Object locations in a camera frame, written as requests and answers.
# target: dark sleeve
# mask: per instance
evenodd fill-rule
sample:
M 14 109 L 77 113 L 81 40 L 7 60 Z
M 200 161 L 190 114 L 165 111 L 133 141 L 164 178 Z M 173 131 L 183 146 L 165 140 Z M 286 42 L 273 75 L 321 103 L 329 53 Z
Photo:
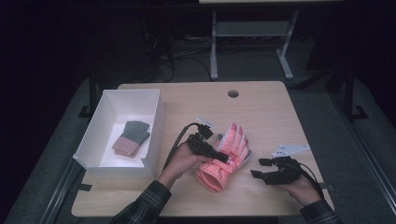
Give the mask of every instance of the dark sleeve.
M 120 211 L 110 223 L 151 223 L 160 215 L 171 196 L 169 189 L 154 180 L 136 201 Z
M 300 210 L 307 224 L 343 223 L 325 200 L 311 203 Z

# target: glove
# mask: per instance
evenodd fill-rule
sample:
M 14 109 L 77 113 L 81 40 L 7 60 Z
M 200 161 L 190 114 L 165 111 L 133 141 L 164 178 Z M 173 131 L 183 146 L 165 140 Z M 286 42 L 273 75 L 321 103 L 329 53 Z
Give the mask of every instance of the glove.
M 216 150 L 229 156 L 226 163 L 213 160 L 203 163 L 195 170 L 195 177 L 212 192 L 222 192 L 232 172 L 240 168 L 251 156 L 248 139 L 242 127 L 230 125 L 225 136 L 215 144 Z
M 113 144 L 114 152 L 122 156 L 132 156 L 149 137 L 149 125 L 142 121 L 127 121 L 121 136 Z

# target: open box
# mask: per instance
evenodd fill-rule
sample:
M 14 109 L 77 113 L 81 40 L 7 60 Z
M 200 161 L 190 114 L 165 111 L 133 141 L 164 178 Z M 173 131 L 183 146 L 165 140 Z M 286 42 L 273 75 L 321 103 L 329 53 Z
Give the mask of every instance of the open box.
M 112 148 L 129 120 L 146 122 L 150 133 L 133 158 Z M 73 158 L 96 178 L 155 178 L 164 123 L 160 90 L 105 90 Z

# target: person's left hand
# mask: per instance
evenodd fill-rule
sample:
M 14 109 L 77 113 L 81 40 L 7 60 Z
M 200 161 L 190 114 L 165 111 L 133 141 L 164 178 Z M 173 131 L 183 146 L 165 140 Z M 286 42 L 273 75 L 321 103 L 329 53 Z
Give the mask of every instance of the person's left hand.
M 198 162 L 210 162 L 212 159 L 205 156 L 192 154 L 187 143 L 182 143 L 176 150 L 169 164 L 158 176 L 157 180 L 168 189 L 172 188 L 175 181 L 188 172 Z

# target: pink glove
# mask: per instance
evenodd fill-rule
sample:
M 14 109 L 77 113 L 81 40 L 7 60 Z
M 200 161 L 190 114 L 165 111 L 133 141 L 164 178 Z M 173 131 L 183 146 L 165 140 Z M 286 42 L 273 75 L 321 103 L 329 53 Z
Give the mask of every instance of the pink glove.
M 241 167 L 251 155 L 248 139 L 242 127 L 235 123 L 230 125 L 225 136 L 216 144 L 216 150 L 229 156 L 226 163 L 213 160 L 203 163 L 195 171 L 195 177 L 212 192 L 221 192 L 227 184 L 230 173 Z

